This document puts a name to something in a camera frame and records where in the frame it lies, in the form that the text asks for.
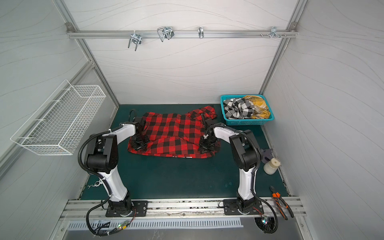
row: red and black plaid shirt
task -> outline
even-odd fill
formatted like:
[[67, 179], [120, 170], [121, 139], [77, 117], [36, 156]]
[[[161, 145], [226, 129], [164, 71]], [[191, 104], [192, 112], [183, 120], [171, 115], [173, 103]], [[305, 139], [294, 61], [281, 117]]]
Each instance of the red and black plaid shirt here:
[[201, 114], [204, 114], [207, 119], [217, 117], [215, 109], [211, 106], [195, 109], [185, 115], [145, 113], [143, 117], [146, 126], [143, 134], [147, 135], [151, 142], [147, 145], [146, 151], [135, 151], [129, 142], [128, 151], [158, 157], [207, 158], [214, 156], [215, 152], [203, 154], [199, 152], [200, 137], [204, 134]]

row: orange and black pliers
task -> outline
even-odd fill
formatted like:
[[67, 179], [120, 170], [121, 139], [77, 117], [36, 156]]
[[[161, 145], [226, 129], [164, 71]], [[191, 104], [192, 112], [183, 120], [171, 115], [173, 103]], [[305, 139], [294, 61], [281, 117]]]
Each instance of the orange and black pliers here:
[[294, 217], [291, 207], [289, 207], [289, 205], [283, 200], [281, 195], [278, 192], [276, 192], [275, 188], [273, 186], [269, 186], [269, 189], [272, 191], [272, 198], [275, 200], [276, 206], [279, 209], [279, 212], [281, 213], [283, 218], [285, 220], [288, 220], [288, 217], [285, 215], [285, 213], [283, 212], [283, 209], [280, 206], [279, 200], [284, 204], [285, 208], [288, 209], [289, 215], [291, 215], [291, 217]]

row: folded clothing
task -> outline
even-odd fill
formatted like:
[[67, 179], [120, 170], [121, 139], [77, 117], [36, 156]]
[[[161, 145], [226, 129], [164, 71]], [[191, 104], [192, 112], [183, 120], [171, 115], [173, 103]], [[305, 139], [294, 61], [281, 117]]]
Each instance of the folded clothing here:
[[224, 114], [227, 119], [251, 118], [255, 105], [248, 99], [232, 98], [223, 101]]
[[150, 140], [147, 150], [134, 150], [130, 141], [128, 151], [159, 157], [207, 158], [214, 156], [215, 151], [203, 154], [199, 152], [200, 137], [204, 135], [201, 114], [206, 119], [217, 117], [215, 109], [211, 106], [195, 109], [184, 115], [145, 113], [143, 118], [146, 121], [146, 126], [143, 134], [147, 135]]
[[262, 97], [247, 95], [243, 99], [251, 101], [255, 106], [252, 119], [267, 119], [271, 116], [271, 112]]

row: green mat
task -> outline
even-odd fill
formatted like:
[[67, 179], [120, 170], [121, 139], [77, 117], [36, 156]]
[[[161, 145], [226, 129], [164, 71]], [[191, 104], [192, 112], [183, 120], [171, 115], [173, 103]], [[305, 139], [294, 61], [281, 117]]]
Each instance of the green mat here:
[[[111, 127], [115, 128], [119, 123], [128, 121], [131, 109], [136, 109], [137, 116], [142, 116], [146, 112], [185, 114], [205, 106], [207, 104], [121, 105]], [[220, 105], [213, 106], [220, 122], [225, 123]], [[250, 129], [260, 147], [269, 148], [260, 126], [234, 128]], [[230, 145], [225, 141], [221, 141], [220, 152], [207, 159], [142, 156], [128, 152], [127, 146], [128, 139], [119, 144], [118, 170], [132, 199], [236, 197], [239, 169], [233, 160]], [[273, 185], [283, 197], [288, 196], [279, 173], [268, 175], [263, 165], [257, 171], [257, 194], [270, 197], [269, 186]], [[93, 185], [96, 181], [96, 176], [90, 176], [87, 185]], [[103, 186], [85, 187], [81, 200], [106, 197]]]

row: black mounting plate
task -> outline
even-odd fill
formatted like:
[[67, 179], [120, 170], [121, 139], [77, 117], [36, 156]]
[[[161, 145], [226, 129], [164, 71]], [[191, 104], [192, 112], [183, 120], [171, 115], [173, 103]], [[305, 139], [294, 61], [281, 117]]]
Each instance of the black mounting plate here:
[[[223, 206], [225, 215], [259, 215], [259, 212], [255, 209], [252, 209], [248, 214], [241, 213], [237, 208], [236, 199], [224, 199]], [[256, 203], [253, 206], [262, 214], [264, 213], [262, 202], [260, 200], [256, 200]]]
[[[132, 201], [132, 203], [133, 203], [134, 208], [136, 208], [136, 217], [145, 217], [145, 215], [147, 214], [148, 201]], [[133, 217], [134, 215], [135, 215], [135, 212], [132, 211], [126, 217]], [[107, 212], [105, 213], [105, 216], [106, 217], [121, 217], [115, 211], [112, 211], [109, 206], [108, 206]]]

